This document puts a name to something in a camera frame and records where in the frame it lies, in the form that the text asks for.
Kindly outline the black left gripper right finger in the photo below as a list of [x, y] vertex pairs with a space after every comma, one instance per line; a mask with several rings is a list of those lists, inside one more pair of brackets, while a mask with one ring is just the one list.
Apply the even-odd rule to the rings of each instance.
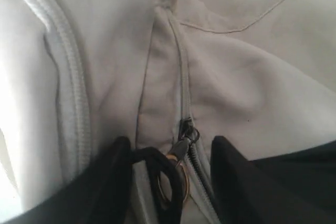
[[226, 223], [335, 223], [335, 142], [249, 161], [217, 136], [211, 181]]

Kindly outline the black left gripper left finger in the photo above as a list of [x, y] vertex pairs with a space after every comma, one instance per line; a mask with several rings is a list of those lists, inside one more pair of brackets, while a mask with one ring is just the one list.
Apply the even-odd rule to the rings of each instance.
[[69, 185], [8, 223], [124, 223], [130, 191], [130, 141], [119, 137]]

